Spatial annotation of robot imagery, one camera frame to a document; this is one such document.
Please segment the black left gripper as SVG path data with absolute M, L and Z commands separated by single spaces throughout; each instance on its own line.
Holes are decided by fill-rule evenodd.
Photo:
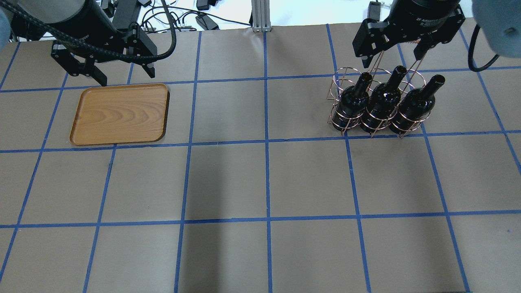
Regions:
M 148 3 L 149 0 L 119 0 L 110 10 L 110 18 L 96 1 L 81 0 L 73 14 L 50 22 L 49 26 L 104 50 L 123 53 L 128 49 L 132 55 L 153 56 L 158 48 L 137 23 L 143 4 Z M 155 78 L 156 59 L 140 57 L 138 61 L 150 78 Z M 55 55 L 55 61 L 70 76 L 84 75 L 101 86 L 107 85 L 106 75 L 93 62 L 82 63 L 73 55 Z

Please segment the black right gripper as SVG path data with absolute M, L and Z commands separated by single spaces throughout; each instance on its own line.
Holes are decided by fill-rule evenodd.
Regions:
M 395 0 L 383 21 L 366 18 L 352 45 L 368 68 L 380 52 L 401 43 L 415 42 L 416 61 L 438 44 L 448 44 L 466 20 L 459 0 Z

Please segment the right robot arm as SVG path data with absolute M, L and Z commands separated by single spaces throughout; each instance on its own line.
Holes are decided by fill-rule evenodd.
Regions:
M 467 55 L 471 71 L 482 72 L 502 56 L 520 57 L 519 0 L 475 0 L 472 13 L 476 25 Z M 368 68 L 380 52 L 400 43 L 417 42 L 414 56 L 421 61 L 428 50 L 452 41 L 465 19 L 458 0 L 395 0 L 385 20 L 363 20 L 352 42 L 354 54 Z M 495 55 L 477 67 L 473 60 L 480 31 Z

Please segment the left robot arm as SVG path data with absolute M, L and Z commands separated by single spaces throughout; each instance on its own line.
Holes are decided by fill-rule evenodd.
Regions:
M 172 52 L 159 54 L 138 24 L 142 6 L 141 0 L 2 0 L 1 12 L 10 26 L 13 19 L 22 24 L 21 37 L 53 36 L 51 58 L 70 76 L 83 75 L 106 86 L 97 63 L 138 64 L 153 78 L 154 62 Z

